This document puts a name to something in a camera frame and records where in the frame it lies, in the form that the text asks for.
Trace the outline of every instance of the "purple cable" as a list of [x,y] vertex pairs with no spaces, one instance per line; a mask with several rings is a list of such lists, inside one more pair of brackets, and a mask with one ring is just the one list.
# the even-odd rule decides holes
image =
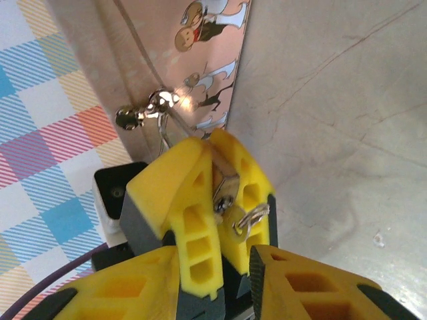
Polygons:
[[63,267],[59,268],[52,274],[48,275],[46,278],[44,278],[42,281],[40,281],[30,290],[28,290],[14,304],[12,304],[12,306],[8,308],[8,310],[6,310],[6,312],[4,312],[4,314],[0,317],[0,320],[11,320],[14,316],[18,314],[18,312],[20,312],[20,310],[22,310],[28,304],[28,302],[33,300],[40,292],[42,292],[44,289],[46,289],[48,286],[50,286],[59,278],[66,275],[68,272],[84,264],[87,260],[91,258],[93,254],[103,251],[107,248],[108,248],[107,243],[103,243],[102,245],[92,249],[91,251],[85,253],[81,257],[78,257],[76,260],[73,260],[72,262],[64,265]]

